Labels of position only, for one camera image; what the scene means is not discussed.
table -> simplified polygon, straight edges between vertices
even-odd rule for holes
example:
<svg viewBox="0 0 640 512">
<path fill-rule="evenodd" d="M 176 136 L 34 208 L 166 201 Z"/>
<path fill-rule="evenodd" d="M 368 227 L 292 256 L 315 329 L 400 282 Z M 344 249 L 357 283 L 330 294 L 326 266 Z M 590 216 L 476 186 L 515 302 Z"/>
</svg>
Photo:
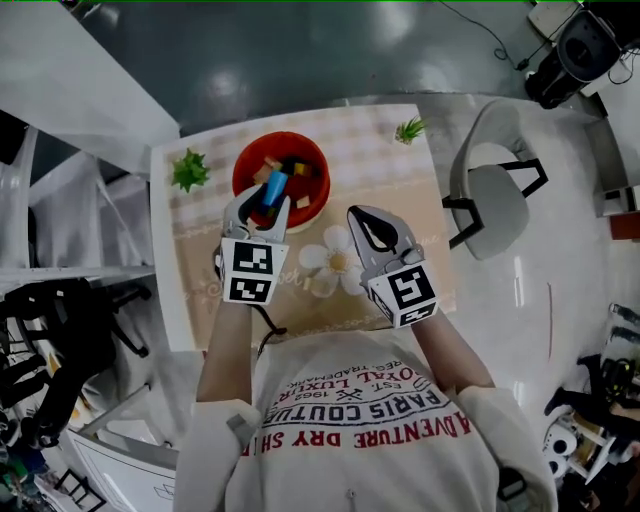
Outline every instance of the table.
<svg viewBox="0 0 640 512">
<path fill-rule="evenodd" d="M 234 164 L 250 142 L 280 130 L 301 133 L 320 147 L 329 164 L 331 195 L 310 228 L 287 235 L 290 250 L 281 284 L 267 308 L 274 322 L 287 327 L 292 337 L 389 325 L 357 284 L 361 266 L 346 228 L 346 210 L 353 204 L 384 208 L 407 221 L 435 268 L 442 309 L 454 311 L 449 236 L 427 139 L 418 137 L 411 146 L 394 141 L 397 125 L 415 116 L 415 105 L 298 112 L 224 126 L 154 148 L 153 249 L 171 349 L 207 347 L 221 291 L 211 254 L 219 243 L 223 209 L 233 198 Z M 211 168 L 207 183 L 189 194 L 171 186 L 172 162 L 187 148 L 204 153 Z M 308 277 L 322 280 L 323 290 L 306 288 Z M 254 322 L 255 339 L 266 330 L 262 322 Z"/>
</svg>

beige tablecloth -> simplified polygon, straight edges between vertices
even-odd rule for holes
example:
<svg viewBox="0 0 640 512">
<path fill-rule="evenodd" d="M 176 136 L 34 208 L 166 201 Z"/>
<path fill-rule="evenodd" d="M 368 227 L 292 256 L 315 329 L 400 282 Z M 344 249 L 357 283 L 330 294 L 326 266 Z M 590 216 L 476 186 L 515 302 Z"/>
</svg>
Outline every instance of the beige tablecloth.
<svg viewBox="0 0 640 512">
<path fill-rule="evenodd" d="M 294 131 L 312 139 L 324 153 L 331 195 L 316 222 L 288 234 L 289 254 L 267 310 L 289 336 L 319 331 L 388 326 L 359 287 L 362 270 L 347 228 L 354 204 L 377 206 L 402 217 L 436 270 L 441 307 L 455 310 L 453 275 L 438 184 L 424 136 L 411 146 L 393 140 L 395 128 L 418 115 L 415 105 L 375 105 L 299 112 L 225 126 L 180 139 L 163 149 L 166 180 L 172 162 L 187 148 L 204 153 L 210 179 L 191 193 L 168 186 L 169 207 L 184 300 L 196 346 L 205 348 L 220 301 L 221 286 L 211 255 L 219 244 L 224 207 L 233 198 L 231 177 L 240 152 L 273 131 Z M 261 322 L 254 322 L 267 332 Z"/>
</svg>

white t-shirt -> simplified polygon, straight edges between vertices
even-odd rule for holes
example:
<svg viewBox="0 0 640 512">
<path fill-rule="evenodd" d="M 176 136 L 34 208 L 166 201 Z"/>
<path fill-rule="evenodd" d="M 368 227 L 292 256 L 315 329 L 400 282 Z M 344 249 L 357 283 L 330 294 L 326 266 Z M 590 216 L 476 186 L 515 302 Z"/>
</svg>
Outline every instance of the white t-shirt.
<svg viewBox="0 0 640 512">
<path fill-rule="evenodd" d="M 551 472 L 513 395 L 450 398 L 417 344 L 391 341 L 350 332 L 268 347 L 254 407 L 195 404 L 174 510 L 493 512 L 492 453 L 520 470 L 535 510 L 555 510 Z"/>
</svg>

red bowl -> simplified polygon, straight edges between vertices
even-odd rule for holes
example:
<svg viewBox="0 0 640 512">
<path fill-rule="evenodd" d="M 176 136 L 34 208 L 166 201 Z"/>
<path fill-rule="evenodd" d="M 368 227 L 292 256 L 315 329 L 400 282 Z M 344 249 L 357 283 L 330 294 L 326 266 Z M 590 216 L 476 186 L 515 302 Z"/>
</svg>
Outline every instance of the red bowl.
<svg viewBox="0 0 640 512">
<path fill-rule="evenodd" d="M 311 165 L 313 168 L 311 177 L 289 176 L 284 188 L 284 193 L 291 197 L 292 203 L 287 228 L 295 228 L 311 221 L 329 200 L 331 188 L 329 166 L 316 143 L 299 133 L 268 133 L 244 148 L 233 169 L 231 181 L 233 193 L 237 196 L 254 185 L 253 175 L 260 170 L 267 156 L 279 162 L 296 157 Z M 309 206 L 297 209 L 296 201 L 305 195 L 309 196 Z M 251 219 L 262 226 L 269 225 L 271 222 L 270 219 L 255 212 L 251 215 Z"/>
</svg>

small potted plant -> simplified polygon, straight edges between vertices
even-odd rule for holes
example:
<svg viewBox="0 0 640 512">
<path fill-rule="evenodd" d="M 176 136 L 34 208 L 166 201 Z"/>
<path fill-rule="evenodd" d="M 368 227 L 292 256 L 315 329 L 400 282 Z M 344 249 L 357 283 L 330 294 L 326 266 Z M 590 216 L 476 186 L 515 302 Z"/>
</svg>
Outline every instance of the small potted plant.
<svg viewBox="0 0 640 512">
<path fill-rule="evenodd" d="M 424 123 L 422 119 L 418 116 L 411 119 L 411 121 L 407 121 L 406 123 L 400 123 L 396 128 L 396 137 L 395 139 L 402 144 L 406 144 L 407 146 L 411 146 L 413 139 L 422 135 L 424 132 Z"/>
<path fill-rule="evenodd" d="M 204 155 L 192 153 L 187 148 L 187 154 L 184 158 L 173 162 L 173 182 L 172 185 L 178 185 L 181 189 L 189 193 L 193 185 L 204 185 L 209 179 L 209 169 L 202 160 Z"/>
</svg>

